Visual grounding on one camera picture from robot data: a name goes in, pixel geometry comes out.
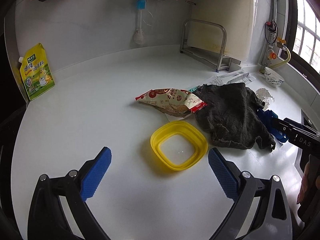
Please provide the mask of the person's right hand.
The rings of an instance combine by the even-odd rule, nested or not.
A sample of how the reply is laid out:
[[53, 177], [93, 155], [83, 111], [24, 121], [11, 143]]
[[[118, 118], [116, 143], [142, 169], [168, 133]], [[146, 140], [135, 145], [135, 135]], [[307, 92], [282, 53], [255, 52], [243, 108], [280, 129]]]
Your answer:
[[308, 161], [305, 168], [304, 168], [304, 174], [303, 174], [303, 178], [302, 178], [302, 183], [300, 186], [300, 190], [299, 190], [299, 194], [297, 196], [297, 204], [300, 204], [304, 197], [305, 197], [305, 193], [308, 189], [308, 175], [309, 175], [309, 168], [310, 168], [310, 162]]

